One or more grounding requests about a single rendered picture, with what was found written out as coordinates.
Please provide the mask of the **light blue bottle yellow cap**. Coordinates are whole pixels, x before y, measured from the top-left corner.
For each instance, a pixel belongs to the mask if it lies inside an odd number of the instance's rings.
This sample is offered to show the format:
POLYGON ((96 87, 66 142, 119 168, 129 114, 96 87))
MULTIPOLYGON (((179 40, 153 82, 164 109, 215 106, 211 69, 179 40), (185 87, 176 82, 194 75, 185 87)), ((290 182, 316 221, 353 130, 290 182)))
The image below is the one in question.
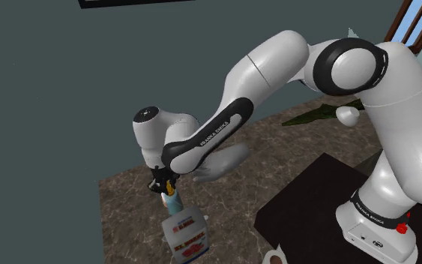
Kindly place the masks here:
POLYGON ((178 191, 171 185, 170 181, 166 182, 165 187, 166 192, 161 194, 161 198, 169 215, 172 216, 183 210, 183 202, 178 191))

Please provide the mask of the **white cup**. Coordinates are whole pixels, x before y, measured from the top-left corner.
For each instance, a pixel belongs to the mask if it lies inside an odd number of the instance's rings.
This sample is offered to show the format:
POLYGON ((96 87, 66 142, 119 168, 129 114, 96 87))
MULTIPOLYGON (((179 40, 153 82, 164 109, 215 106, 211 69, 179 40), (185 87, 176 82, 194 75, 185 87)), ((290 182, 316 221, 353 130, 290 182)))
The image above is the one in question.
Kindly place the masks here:
POLYGON ((281 246, 278 245, 276 249, 269 250, 264 255, 262 264, 288 264, 281 246))

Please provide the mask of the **brown framed window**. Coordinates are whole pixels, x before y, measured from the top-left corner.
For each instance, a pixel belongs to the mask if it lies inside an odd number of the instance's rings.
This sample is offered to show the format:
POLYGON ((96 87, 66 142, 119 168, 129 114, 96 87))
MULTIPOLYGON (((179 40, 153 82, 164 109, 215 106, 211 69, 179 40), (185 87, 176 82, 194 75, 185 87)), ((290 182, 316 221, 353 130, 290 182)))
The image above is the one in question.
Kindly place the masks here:
POLYGON ((422 50, 422 0, 403 0, 384 42, 399 42, 416 56, 422 50))

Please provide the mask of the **white box with red print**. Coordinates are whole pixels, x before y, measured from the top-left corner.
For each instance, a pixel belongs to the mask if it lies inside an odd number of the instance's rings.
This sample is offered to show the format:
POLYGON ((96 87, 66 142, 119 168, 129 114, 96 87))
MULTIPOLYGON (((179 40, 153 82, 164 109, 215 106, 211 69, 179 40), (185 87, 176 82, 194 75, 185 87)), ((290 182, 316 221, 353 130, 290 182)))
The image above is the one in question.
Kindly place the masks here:
POLYGON ((210 248, 207 221, 197 205, 168 217, 162 228, 178 264, 190 264, 210 248))

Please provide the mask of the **green plant in white pot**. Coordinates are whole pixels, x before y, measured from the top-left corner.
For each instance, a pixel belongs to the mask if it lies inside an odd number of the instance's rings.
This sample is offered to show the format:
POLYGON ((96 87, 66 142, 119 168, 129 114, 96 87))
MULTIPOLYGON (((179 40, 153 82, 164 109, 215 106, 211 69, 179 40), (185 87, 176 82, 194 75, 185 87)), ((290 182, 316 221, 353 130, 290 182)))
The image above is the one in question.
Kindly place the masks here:
POLYGON ((316 109, 310 110, 306 113, 298 115, 282 123, 282 126, 302 125, 322 119, 336 118, 336 110, 339 106, 333 106, 323 103, 316 109))

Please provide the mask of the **black framed wall picture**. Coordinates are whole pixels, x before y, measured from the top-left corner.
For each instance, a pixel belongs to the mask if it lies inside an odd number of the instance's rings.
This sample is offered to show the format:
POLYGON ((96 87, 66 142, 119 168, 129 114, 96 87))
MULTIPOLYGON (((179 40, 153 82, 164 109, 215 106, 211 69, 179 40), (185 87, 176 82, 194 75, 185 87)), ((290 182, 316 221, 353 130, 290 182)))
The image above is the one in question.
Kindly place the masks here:
POLYGON ((109 8, 127 5, 149 5, 170 2, 191 2, 194 0, 77 0, 82 9, 109 8))

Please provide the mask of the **dark robot stand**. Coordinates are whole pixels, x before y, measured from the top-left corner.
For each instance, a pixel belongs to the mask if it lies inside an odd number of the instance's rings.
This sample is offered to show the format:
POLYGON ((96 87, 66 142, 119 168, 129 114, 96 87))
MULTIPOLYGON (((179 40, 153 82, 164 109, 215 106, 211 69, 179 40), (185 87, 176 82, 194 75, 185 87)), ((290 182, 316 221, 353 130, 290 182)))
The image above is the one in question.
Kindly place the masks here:
MULTIPOLYGON (((288 264, 381 264, 348 243, 335 218, 367 176, 322 154, 256 214, 254 227, 288 264)), ((422 205, 411 210, 410 228, 417 236, 422 264, 422 205)))

